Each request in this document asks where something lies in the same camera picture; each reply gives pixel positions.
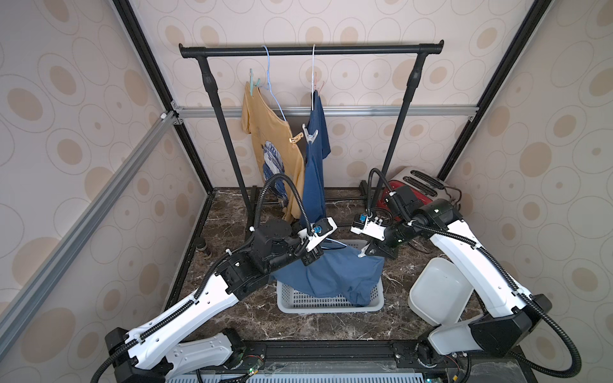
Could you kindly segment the mustard yellow t-shirt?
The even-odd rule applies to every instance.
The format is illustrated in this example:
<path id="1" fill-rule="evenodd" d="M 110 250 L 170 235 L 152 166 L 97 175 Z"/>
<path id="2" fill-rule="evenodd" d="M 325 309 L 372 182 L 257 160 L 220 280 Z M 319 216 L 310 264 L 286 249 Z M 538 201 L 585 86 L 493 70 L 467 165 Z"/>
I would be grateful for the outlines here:
<path id="1" fill-rule="evenodd" d="M 298 194 L 303 194 L 305 161 L 298 144 L 292 144 L 291 127 L 268 106 L 260 90 L 249 94 L 244 87 L 241 116 L 242 130 L 251 135 L 257 167 L 264 180 L 283 173 L 294 183 Z"/>

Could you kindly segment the navy blue t-shirt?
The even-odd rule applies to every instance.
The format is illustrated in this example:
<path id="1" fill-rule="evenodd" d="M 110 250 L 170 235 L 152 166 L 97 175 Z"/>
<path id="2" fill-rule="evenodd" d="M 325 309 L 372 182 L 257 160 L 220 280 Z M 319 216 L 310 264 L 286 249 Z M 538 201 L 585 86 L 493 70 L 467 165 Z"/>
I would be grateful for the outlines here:
<path id="1" fill-rule="evenodd" d="M 306 127 L 311 132 L 317 129 L 319 135 L 313 144 L 306 143 L 306 164 L 302 196 L 306 216 L 302 215 L 300 218 L 300 224 L 303 228 L 306 226 L 306 217 L 311 223 L 314 223 L 327 215 L 323 160 L 330 154 L 330 142 L 321 97 L 317 93 L 315 93 L 314 110 L 311 111 Z"/>

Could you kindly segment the red polka dot toaster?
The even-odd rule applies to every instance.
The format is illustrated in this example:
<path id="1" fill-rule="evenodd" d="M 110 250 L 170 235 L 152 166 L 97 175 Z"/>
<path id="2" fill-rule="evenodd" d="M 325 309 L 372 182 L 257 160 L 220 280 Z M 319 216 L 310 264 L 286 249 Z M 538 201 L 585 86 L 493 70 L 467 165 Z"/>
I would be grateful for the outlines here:
<path id="1" fill-rule="evenodd" d="M 451 187 L 437 177 L 415 167 L 404 167 L 394 177 L 388 176 L 386 179 L 394 190 L 403 186 L 410 187 L 423 204 L 430 204 L 436 199 L 445 199 L 451 204 L 457 205 L 462 197 L 462 192 L 459 189 Z"/>

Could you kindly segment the white plastic basket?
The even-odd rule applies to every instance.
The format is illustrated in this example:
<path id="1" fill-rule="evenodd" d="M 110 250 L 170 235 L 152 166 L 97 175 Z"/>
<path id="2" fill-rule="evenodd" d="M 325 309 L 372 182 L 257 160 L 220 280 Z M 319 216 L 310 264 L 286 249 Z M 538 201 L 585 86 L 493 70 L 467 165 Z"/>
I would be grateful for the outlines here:
<path id="1" fill-rule="evenodd" d="M 367 246 L 367 241 L 362 239 L 338 240 L 360 251 Z M 367 306 L 353 306 L 343 296 L 333 298 L 315 298 L 301 293 L 282 282 L 277 282 L 277 306 L 286 314 L 331 314 L 331 313 L 361 313 L 380 311 L 384 305 L 382 280 L 372 290 L 370 304 Z"/>

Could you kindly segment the light blue t-shirt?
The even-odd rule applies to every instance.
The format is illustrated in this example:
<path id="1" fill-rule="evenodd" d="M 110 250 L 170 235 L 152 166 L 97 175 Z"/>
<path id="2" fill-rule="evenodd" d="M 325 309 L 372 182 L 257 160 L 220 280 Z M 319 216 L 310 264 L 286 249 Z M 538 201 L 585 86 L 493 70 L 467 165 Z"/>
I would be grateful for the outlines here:
<path id="1" fill-rule="evenodd" d="M 354 247 L 325 250 L 323 256 L 306 266 L 301 261 L 274 272 L 274 279 L 315 298 L 343 296 L 353 306 L 370 304 L 385 259 L 361 257 Z"/>

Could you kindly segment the grey plastic clothespin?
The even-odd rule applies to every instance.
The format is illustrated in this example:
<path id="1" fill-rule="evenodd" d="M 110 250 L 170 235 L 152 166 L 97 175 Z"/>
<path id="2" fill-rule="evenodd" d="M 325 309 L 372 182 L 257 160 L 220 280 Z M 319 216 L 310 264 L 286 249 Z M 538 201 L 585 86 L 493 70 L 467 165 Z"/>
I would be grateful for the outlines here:
<path id="1" fill-rule="evenodd" d="M 313 144 L 316 141 L 317 136 L 319 135 L 319 131 L 317 129 L 315 129 L 313 132 L 311 132 L 307 128 L 306 124 L 302 124 L 302 130 L 303 130 L 303 136 L 304 136 L 306 142 L 308 144 Z"/>

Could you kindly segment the pink plastic clothespin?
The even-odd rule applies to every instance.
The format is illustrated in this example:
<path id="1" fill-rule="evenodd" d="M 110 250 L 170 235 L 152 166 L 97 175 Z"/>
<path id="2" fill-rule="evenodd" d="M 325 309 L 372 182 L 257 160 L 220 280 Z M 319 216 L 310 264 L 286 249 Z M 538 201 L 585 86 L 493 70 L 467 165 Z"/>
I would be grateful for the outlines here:
<path id="1" fill-rule="evenodd" d="M 318 78 L 315 78 L 312 84 L 313 94 L 315 93 L 321 94 L 322 88 L 325 86 L 325 84 L 326 84 L 325 81 L 320 81 Z"/>

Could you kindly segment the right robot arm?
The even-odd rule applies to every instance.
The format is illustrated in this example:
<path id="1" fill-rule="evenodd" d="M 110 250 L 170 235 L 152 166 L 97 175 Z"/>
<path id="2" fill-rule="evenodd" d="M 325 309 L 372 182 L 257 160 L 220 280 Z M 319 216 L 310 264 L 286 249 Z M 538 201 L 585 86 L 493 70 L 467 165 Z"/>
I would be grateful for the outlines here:
<path id="1" fill-rule="evenodd" d="M 418 237 L 445 254 L 426 266 L 410 290 L 411 309 L 434 327 L 424 341 L 428 351 L 504 357 L 552 309 L 546 295 L 533 295 L 487 253 L 448 200 L 423 204 L 411 188 L 401 187 L 385 202 L 387 226 L 372 210 L 354 217 L 351 231 L 371 238 L 362 255 L 395 259 L 402 245 Z"/>

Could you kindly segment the teal plastic clothespin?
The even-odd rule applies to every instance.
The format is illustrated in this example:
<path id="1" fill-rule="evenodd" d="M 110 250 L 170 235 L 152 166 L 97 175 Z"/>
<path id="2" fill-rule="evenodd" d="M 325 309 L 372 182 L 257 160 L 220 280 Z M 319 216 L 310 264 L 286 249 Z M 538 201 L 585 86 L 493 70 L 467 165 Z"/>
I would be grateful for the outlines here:
<path id="1" fill-rule="evenodd" d="M 254 90 L 260 87 L 261 80 L 259 78 L 255 78 L 253 69 L 249 70 L 249 94 L 252 96 L 254 94 Z"/>

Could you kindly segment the light blue plastic hanger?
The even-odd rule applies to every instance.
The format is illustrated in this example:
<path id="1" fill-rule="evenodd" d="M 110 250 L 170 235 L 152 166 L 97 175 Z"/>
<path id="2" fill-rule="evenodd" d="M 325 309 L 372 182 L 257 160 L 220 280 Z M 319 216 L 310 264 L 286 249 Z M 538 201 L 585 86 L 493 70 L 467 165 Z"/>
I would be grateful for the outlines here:
<path id="1" fill-rule="evenodd" d="M 345 243 L 330 238 L 324 239 L 324 241 L 321 242 L 320 246 L 323 250 L 341 250 L 347 247 Z"/>

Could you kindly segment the yellow plastic clothespin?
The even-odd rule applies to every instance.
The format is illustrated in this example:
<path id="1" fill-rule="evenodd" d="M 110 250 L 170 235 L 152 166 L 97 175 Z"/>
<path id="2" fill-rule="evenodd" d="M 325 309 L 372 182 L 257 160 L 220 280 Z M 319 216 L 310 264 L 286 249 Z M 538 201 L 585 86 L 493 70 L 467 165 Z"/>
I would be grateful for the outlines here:
<path id="1" fill-rule="evenodd" d="M 289 141 L 290 141 L 292 144 L 297 144 L 298 142 L 300 142 L 300 140 L 302 140 L 302 139 L 303 139 L 303 137 L 304 137 L 304 133 L 303 133 L 303 132 L 300 132 L 300 133 L 298 133 L 296 136 L 291 137 L 291 138 L 289 139 Z"/>

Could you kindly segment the white plastic bin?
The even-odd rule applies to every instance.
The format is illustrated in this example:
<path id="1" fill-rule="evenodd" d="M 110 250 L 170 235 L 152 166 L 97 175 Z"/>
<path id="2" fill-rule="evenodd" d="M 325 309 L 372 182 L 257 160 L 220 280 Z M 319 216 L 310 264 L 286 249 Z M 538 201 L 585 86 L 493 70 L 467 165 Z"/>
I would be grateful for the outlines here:
<path id="1" fill-rule="evenodd" d="M 473 286 L 461 271 L 444 258 L 434 258 L 409 292 L 409 307 L 433 327 L 453 325 L 459 321 Z"/>

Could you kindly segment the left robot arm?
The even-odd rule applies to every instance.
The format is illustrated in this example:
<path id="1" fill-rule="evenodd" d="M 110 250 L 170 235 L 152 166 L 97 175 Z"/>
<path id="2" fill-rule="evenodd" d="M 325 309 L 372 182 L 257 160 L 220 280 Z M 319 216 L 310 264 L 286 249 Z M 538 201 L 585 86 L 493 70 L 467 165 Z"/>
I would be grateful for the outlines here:
<path id="1" fill-rule="evenodd" d="M 267 285 L 271 273 L 296 261 L 314 263 L 323 254 L 322 242 L 336 229 L 330 217 L 309 223 L 297 235 L 284 220 L 252 227 L 246 243 L 215 262 L 193 293 L 143 325 L 109 332 L 110 355 L 91 380 L 100 381 L 112 368 L 118 382 L 168 382 L 199 368 L 240 364 L 245 347 L 233 330 L 204 341 L 184 339 Z"/>

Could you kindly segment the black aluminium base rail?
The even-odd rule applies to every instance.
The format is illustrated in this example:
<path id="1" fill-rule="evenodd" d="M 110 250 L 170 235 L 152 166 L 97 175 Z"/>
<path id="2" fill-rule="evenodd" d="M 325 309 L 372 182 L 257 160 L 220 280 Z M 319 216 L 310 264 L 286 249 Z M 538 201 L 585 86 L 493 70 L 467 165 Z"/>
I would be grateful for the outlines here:
<path id="1" fill-rule="evenodd" d="M 440 357 L 426 368 L 414 341 L 247 341 L 243 365 L 204 367 L 177 382 L 219 382 L 263 365 L 251 382 L 534 382 L 512 358 L 484 354 Z"/>

